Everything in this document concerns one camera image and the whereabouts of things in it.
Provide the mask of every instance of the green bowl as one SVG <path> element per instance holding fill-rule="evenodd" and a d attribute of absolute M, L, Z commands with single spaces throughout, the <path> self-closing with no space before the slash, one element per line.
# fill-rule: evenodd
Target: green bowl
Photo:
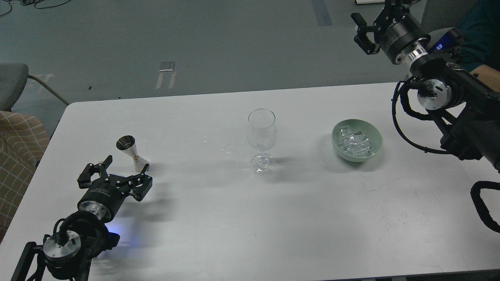
<path fill-rule="evenodd" d="M 352 132 L 361 131 L 363 135 L 367 136 L 371 140 L 371 144 L 374 147 L 371 149 L 371 151 L 373 152 L 371 156 L 354 157 L 352 155 L 346 154 L 339 148 L 339 138 L 341 136 L 340 130 L 341 128 L 344 128 L 346 126 L 349 126 Z M 364 162 L 370 158 L 373 158 L 380 152 L 383 140 L 379 130 L 377 130 L 377 128 L 375 128 L 372 124 L 359 119 L 347 119 L 337 123 L 337 125 L 333 127 L 333 130 L 331 131 L 331 143 L 333 144 L 333 149 L 337 152 L 337 154 L 345 160 L 351 162 Z"/>

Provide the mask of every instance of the floor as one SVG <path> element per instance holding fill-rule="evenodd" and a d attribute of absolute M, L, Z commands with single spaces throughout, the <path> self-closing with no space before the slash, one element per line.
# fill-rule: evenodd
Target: floor
<path fill-rule="evenodd" d="M 415 18 L 425 3 L 411 7 Z M 70 103 L 396 82 L 406 66 L 392 65 L 382 52 L 367 56 L 353 41 L 350 14 L 371 23 L 382 7 L 354 0 L 75 0 L 49 9 L 13 3 L 0 17 L 0 62 L 27 64 Z M 0 2 L 0 14 L 8 10 Z M 162 62 L 175 62 L 173 71 L 159 72 Z M 34 81 L 12 109 L 38 117 L 50 135 L 64 110 Z"/>

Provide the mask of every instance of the glass base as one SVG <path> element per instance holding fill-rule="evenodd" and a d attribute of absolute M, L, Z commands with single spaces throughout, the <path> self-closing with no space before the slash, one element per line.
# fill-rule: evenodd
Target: glass base
<path fill-rule="evenodd" d="M 251 161 L 251 169 L 259 174 L 269 174 L 276 166 L 276 160 L 267 153 L 256 155 Z"/>

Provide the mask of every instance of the jigger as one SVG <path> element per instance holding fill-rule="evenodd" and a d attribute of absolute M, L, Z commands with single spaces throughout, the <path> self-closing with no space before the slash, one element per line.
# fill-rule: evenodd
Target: jigger
<path fill-rule="evenodd" d="M 137 173 L 140 173 L 143 170 L 144 165 L 149 164 L 149 161 L 147 161 L 146 159 L 142 158 L 137 154 L 136 139 L 131 135 L 125 135 L 120 137 L 116 142 L 116 148 L 125 152 L 125 154 L 127 154 L 128 156 L 132 157 L 133 166 Z"/>

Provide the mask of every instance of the chair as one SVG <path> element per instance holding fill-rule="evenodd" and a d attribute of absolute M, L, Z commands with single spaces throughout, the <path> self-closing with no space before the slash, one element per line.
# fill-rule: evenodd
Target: chair
<path fill-rule="evenodd" d="M 10 111 L 25 89 L 28 78 L 45 87 L 65 105 L 69 103 L 50 88 L 45 82 L 28 73 L 24 63 L 0 63 L 0 111 Z"/>

